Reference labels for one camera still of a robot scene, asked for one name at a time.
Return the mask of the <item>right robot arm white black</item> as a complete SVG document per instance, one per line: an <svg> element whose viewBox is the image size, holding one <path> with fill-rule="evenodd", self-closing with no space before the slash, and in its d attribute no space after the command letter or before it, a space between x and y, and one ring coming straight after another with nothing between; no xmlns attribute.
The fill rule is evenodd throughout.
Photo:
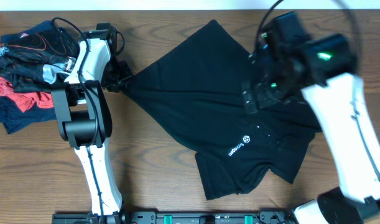
<svg viewBox="0 0 380 224"><path fill-rule="evenodd" d="M295 12L264 17L249 57L262 77L242 85L246 112L308 104L335 161L338 187L293 209L289 223L364 223L380 213L380 143L356 73L359 27L347 18L354 44L342 34L314 39Z"/></svg>

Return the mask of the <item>black polo shirt with logo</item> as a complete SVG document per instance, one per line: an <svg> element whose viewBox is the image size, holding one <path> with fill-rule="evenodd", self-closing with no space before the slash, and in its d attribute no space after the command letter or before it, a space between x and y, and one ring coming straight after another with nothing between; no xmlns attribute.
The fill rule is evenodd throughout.
<svg viewBox="0 0 380 224"><path fill-rule="evenodd" d="M250 193L268 171L292 183L320 132L306 104L246 112L241 85L257 73L248 56L212 20L123 89L178 143L195 151L208 200Z"/></svg>

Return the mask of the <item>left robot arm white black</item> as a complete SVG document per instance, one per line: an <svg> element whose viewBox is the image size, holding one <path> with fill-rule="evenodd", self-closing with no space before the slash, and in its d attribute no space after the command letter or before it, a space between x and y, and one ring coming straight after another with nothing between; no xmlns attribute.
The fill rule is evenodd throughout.
<svg viewBox="0 0 380 224"><path fill-rule="evenodd" d="M104 91L118 92L133 74L126 61L118 61L121 33L110 23L79 33L77 57L69 57L60 71L66 78L52 86L58 130L83 167L91 194L88 213L56 213L53 223L124 223L123 198L115 182L109 138L113 130Z"/></svg>

